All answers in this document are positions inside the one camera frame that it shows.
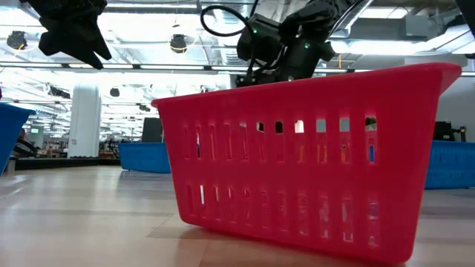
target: ceiling light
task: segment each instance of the ceiling light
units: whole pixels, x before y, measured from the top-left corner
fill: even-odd
[[[326,69],[326,68],[317,68],[315,73],[346,73],[346,69]]]
[[[196,8],[193,4],[132,4],[132,3],[110,3],[108,7],[116,8]]]
[[[354,41],[347,52],[358,55],[409,56],[418,51],[412,42]]]
[[[0,67],[62,67],[61,64],[29,63],[29,62],[0,62]]]
[[[331,41],[331,45],[332,45],[333,50],[336,53],[348,52],[348,44],[344,41]]]
[[[220,71],[247,71],[248,67],[238,67],[238,66],[216,66],[212,67],[212,70],[220,70]]]
[[[144,70],[204,70],[204,66],[193,65],[140,65]]]
[[[412,7],[368,7],[359,16],[361,19],[402,19]]]
[[[93,68],[92,66],[87,64],[69,64],[69,66],[74,68]]]
[[[130,65],[130,64],[104,64],[104,68],[106,68],[106,69],[108,69],[108,68],[113,68],[113,69],[128,68],[128,69],[131,69],[131,68],[134,68],[134,66]]]
[[[475,77],[475,71],[464,71],[462,77]]]

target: wall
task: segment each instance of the wall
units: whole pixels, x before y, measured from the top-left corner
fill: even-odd
[[[451,62],[463,66],[464,71],[475,71],[473,60],[463,55],[443,55],[430,57],[411,57],[406,65],[427,62]],[[467,142],[475,142],[475,79],[460,78],[440,97],[437,121],[452,122],[453,128],[467,127]]]
[[[35,143],[35,147],[43,148],[43,132],[45,131],[44,127],[33,126],[33,129],[38,129],[38,133],[31,133],[30,130],[27,132],[27,141],[30,143]]]
[[[474,71],[471,60],[465,71]],[[438,121],[450,121],[453,128],[467,127],[467,142],[475,142],[475,79],[461,78],[442,94],[437,111]]]

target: ceiling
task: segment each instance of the ceiling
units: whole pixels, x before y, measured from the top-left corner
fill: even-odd
[[[38,49],[38,42],[45,29],[40,25],[37,14],[28,6],[19,5],[17,0],[3,2],[5,4],[0,7],[0,62],[82,64],[63,53],[50,57],[43,55]],[[254,1],[200,1],[202,6],[224,2],[226,6],[248,16]],[[218,38],[207,33],[201,26],[196,0],[116,0],[108,3],[108,8],[98,20],[113,56],[110,61],[102,60],[105,64],[246,65],[237,57],[235,50],[239,36]],[[304,0],[263,0],[257,13],[282,21],[306,3]],[[325,63],[327,67],[383,68],[404,64],[404,57],[408,55],[453,53],[462,48],[475,52],[471,34],[460,38],[465,28],[441,34],[441,27],[459,14],[453,0],[368,0],[366,3],[367,6],[356,10],[349,17],[345,28],[340,29],[341,34],[347,34],[346,38],[337,34],[332,36],[333,47],[340,56]],[[412,22],[408,19],[412,19],[412,15],[418,15],[416,19],[423,20]],[[220,12],[210,13],[206,21],[211,28],[223,32],[243,26],[235,18]],[[416,29],[416,23],[420,22],[424,22],[427,27]],[[396,27],[394,25],[406,25],[407,29],[403,35],[397,31],[397,35],[386,39],[383,39],[384,34],[375,34],[390,32]],[[27,33],[27,47],[24,50],[18,51],[7,46],[6,38],[14,30]],[[432,36],[426,36],[426,40],[408,38],[424,30],[431,32]],[[183,54],[174,53],[170,48],[169,40],[178,33],[186,36],[188,50]],[[150,112],[144,112],[136,103],[148,104],[156,98],[199,93],[203,88],[222,90],[231,86],[227,73],[161,72],[165,73],[0,67],[0,87],[4,95],[2,101],[30,101],[29,104],[16,105],[40,111],[37,117],[30,118],[30,124],[45,125],[47,128],[51,124],[61,124],[51,131],[55,136],[60,136],[68,132],[71,101],[48,94],[46,84],[72,94],[78,82],[95,82],[103,91],[102,137],[105,137],[108,134],[130,136],[132,128],[136,135],[140,135],[143,122],[139,119],[157,116],[153,108],[150,107]],[[109,93],[111,88],[119,88],[121,97],[112,97]]]

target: basket slot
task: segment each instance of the basket slot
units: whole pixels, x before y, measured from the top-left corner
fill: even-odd
[[[205,204],[205,187],[204,185],[200,185],[200,193],[201,193],[201,206],[203,208],[203,210],[205,209],[206,207],[206,204]]]
[[[228,188],[227,192],[227,201],[228,201],[228,207],[229,209],[226,211],[229,215],[229,221],[231,223],[236,223],[237,219],[237,206],[236,206],[236,196],[235,196],[235,190],[233,188]]]
[[[201,126],[197,125],[195,127],[195,133],[196,133],[196,158],[201,159],[201,146],[200,146],[200,140],[201,140]]]
[[[259,216],[261,217],[261,226],[264,229],[268,229],[271,226],[270,214],[269,194],[266,191],[261,191],[261,210],[259,211]]]
[[[324,164],[328,160],[327,121],[317,119],[317,163]]]
[[[298,205],[298,233],[302,236],[309,235],[309,207],[306,194],[297,196]]]
[[[226,159],[232,158],[232,145],[231,145],[231,125],[229,123],[224,124],[224,142],[225,142],[225,157]]]
[[[365,119],[366,129],[366,149],[367,149],[367,161],[370,164],[376,163],[377,156],[377,122],[375,116],[367,116]]]
[[[266,134],[263,122],[257,123],[256,139],[258,143],[259,160],[262,162],[266,160]]]
[[[285,148],[284,148],[284,123],[281,121],[275,122],[275,135],[274,137],[274,153],[275,159],[278,162],[283,162],[285,160]]]
[[[377,248],[381,244],[381,230],[379,225],[379,204],[377,200],[368,202],[368,245]]]
[[[298,163],[305,162],[305,129],[304,121],[298,119],[295,121],[295,158]]]
[[[283,233],[289,231],[289,216],[287,207],[287,195],[284,192],[278,194],[278,230]]]
[[[350,163],[350,119],[340,118],[341,163]]]
[[[188,203],[188,212],[190,214],[194,214],[194,205],[193,205],[193,192],[191,189],[191,185],[186,186],[186,200]]]
[[[217,220],[221,220],[221,204],[220,204],[220,192],[217,186],[214,187],[213,193],[213,208],[215,210],[215,217]]]
[[[247,124],[245,122],[239,123],[239,143],[240,154],[242,160],[249,160],[249,143],[247,139]]]
[[[189,159],[191,155],[191,150],[189,145],[190,133],[188,130],[188,126],[183,127],[183,140],[185,140],[185,142],[182,142],[183,154],[185,155],[185,159]]]
[[[330,203],[328,195],[320,194],[318,198],[318,220],[320,224],[320,238],[330,239]]]
[[[249,189],[244,189],[243,191],[243,220],[246,225],[252,225],[251,217],[251,191]]]
[[[340,143],[340,125],[338,111],[328,111],[326,115],[327,121],[327,162],[332,164],[341,163],[341,146]]]
[[[216,127],[214,125],[209,126],[209,144],[211,145],[211,159],[217,159],[217,151],[216,151]]]
[[[343,241],[353,243],[353,199],[344,197],[341,201],[341,220],[343,228]]]

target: red plastic basket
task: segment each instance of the red plastic basket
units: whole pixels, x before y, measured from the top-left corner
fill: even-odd
[[[460,73],[411,65],[153,101],[182,220],[405,262],[439,95]]]

